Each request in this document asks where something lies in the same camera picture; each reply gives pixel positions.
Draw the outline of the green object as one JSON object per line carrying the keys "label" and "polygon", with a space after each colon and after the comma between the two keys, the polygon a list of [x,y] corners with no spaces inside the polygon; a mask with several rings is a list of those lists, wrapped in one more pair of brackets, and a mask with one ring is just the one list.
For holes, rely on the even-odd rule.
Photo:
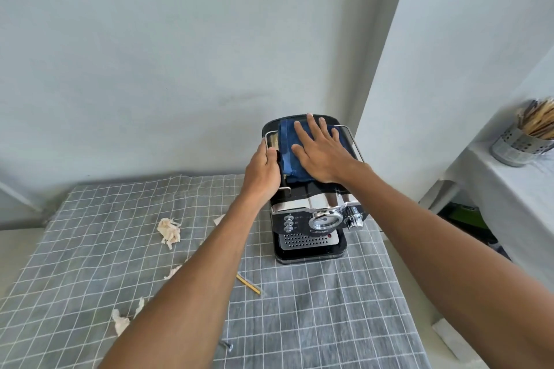
{"label": "green object", "polygon": [[450,202],[444,206],[438,216],[467,233],[490,233],[478,208]]}

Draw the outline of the person's right hand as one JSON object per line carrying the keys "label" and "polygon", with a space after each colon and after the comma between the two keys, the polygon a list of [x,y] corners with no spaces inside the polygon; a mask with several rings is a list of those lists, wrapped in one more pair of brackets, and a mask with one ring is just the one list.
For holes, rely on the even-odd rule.
{"label": "person's right hand", "polygon": [[324,134],[319,141],[312,139],[300,121],[294,122],[296,133],[312,162],[311,169],[307,170],[312,177],[322,183],[341,184],[349,189],[366,176],[374,176],[368,164],[352,157],[343,146],[337,146],[323,118],[317,122]]}

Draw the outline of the large crumpled tissue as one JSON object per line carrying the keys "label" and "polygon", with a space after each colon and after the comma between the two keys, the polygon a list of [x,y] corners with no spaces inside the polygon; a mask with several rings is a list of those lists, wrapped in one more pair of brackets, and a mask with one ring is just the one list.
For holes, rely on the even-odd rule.
{"label": "large crumpled tissue", "polygon": [[181,241],[181,226],[170,218],[162,218],[157,225],[157,231],[161,234],[161,243],[166,245],[169,250],[173,245]]}

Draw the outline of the white paper sheet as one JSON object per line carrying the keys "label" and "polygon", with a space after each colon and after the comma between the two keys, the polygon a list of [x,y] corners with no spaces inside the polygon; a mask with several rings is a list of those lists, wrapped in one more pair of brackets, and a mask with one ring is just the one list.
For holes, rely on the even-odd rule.
{"label": "white paper sheet", "polygon": [[481,361],[480,356],[446,319],[438,320],[432,329],[460,362],[469,364]]}

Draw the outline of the person's left hand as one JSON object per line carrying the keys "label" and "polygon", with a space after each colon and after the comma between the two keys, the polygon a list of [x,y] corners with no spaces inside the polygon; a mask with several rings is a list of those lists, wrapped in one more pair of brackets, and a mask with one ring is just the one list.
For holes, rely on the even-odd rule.
{"label": "person's left hand", "polygon": [[266,146],[262,139],[258,149],[246,167],[239,197],[246,204],[259,211],[276,194],[281,184],[280,178],[271,178],[267,171],[267,151],[275,150]]}

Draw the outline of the blue cloth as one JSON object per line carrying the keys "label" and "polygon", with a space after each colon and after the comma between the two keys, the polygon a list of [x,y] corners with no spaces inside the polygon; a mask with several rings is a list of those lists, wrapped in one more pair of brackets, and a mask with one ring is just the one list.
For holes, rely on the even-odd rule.
{"label": "blue cloth", "polygon": [[301,165],[300,160],[292,151],[292,145],[302,146],[294,122],[296,119],[282,119],[278,126],[278,147],[280,152],[279,167],[285,182],[290,184],[307,183],[315,181],[307,170]]}

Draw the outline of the bundle of wooden chopsticks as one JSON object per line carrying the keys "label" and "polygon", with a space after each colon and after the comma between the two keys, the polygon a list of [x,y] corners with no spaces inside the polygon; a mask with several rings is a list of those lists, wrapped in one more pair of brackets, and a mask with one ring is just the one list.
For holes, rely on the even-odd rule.
{"label": "bundle of wooden chopsticks", "polygon": [[516,127],[541,140],[554,140],[554,97],[533,99],[516,113]]}

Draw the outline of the wooden chopstick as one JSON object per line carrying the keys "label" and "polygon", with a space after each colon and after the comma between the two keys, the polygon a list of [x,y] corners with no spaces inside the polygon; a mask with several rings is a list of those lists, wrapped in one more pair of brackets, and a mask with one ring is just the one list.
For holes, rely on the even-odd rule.
{"label": "wooden chopstick", "polygon": [[242,283],[244,286],[246,286],[248,289],[253,291],[256,295],[261,295],[261,289],[255,285],[253,282],[247,280],[245,277],[243,277],[241,274],[236,274],[236,279]]}

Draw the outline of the grey checked tablecloth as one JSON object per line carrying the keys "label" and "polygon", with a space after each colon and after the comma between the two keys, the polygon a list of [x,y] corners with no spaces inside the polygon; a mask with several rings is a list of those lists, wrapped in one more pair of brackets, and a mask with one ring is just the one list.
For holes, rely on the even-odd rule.
{"label": "grey checked tablecloth", "polygon": [[[173,176],[76,186],[0,299],[0,369],[92,369],[116,340],[113,309],[133,319],[189,259],[238,194],[242,175]],[[173,249],[158,222],[181,226]],[[378,228],[346,232],[342,257],[284,265],[270,214],[255,219],[213,369],[431,369]]]}

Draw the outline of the person's left forearm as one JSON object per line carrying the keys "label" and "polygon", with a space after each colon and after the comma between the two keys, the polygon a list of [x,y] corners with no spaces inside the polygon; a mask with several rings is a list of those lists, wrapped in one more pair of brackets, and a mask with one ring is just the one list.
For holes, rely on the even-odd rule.
{"label": "person's left forearm", "polygon": [[144,306],[99,369],[209,369],[250,229],[272,196],[244,188],[220,224]]}

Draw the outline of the perforated metal utensil holder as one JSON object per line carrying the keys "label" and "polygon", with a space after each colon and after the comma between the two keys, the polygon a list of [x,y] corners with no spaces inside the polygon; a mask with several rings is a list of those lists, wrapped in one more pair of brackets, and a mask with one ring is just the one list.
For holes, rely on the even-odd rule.
{"label": "perforated metal utensil holder", "polygon": [[554,149],[554,140],[539,139],[524,133],[513,123],[490,146],[497,161],[510,167],[523,167]]}

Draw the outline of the person's right forearm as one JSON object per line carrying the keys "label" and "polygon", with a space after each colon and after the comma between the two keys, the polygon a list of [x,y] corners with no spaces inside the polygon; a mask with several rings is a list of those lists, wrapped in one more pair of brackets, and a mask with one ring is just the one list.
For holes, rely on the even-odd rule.
{"label": "person's right forearm", "polygon": [[421,290],[490,369],[554,369],[554,294],[490,247],[378,177],[336,176],[386,234]]}

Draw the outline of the black and silver espresso machine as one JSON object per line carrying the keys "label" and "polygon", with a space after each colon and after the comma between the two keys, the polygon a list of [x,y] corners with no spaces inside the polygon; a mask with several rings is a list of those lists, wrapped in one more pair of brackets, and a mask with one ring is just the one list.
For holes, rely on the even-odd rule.
{"label": "black and silver espresso machine", "polygon": [[[282,119],[296,119],[310,135],[304,115],[268,122],[262,129],[266,146],[278,147]],[[281,184],[270,199],[275,258],[281,264],[335,259],[347,249],[345,231],[363,229],[369,214],[349,190],[340,184],[320,181]]]}

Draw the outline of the white side table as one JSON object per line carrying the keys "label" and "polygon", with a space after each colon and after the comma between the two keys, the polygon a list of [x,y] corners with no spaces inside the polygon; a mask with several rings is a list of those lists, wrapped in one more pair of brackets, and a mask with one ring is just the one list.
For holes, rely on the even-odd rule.
{"label": "white side table", "polygon": [[438,213],[464,192],[509,258],[554,292],[554,150],[510,167],[489,146],[466,148],[419,203]]}

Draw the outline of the crumpled tissue piece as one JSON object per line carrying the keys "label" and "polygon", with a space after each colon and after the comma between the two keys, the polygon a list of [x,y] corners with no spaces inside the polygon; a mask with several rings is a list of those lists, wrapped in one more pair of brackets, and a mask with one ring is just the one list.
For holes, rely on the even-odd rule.
{"label": "crumpled tissue piece", "polygon": [[114,329],[117,337],[121,336],[124,330],[129,326],[130,319],[128,317],[122,317],[118,309],[113,309],[111,318],[114,323]]}

